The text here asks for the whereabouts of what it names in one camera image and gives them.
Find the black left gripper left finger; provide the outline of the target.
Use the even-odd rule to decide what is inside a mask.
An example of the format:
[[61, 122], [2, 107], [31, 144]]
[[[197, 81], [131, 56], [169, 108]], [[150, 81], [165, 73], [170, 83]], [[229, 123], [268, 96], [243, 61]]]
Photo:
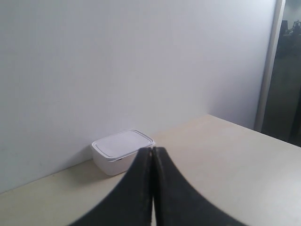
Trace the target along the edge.
[[72, 226], [150, 226], [152, 149], [141, 148], [111, 192]]

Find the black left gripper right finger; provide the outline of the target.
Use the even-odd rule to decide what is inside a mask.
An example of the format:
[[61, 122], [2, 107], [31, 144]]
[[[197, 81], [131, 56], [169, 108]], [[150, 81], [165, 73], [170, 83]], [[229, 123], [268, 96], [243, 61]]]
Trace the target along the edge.
[[243, 226], [202, 196], [178, 170], [167, 150], [152, 149], [158, 226]]

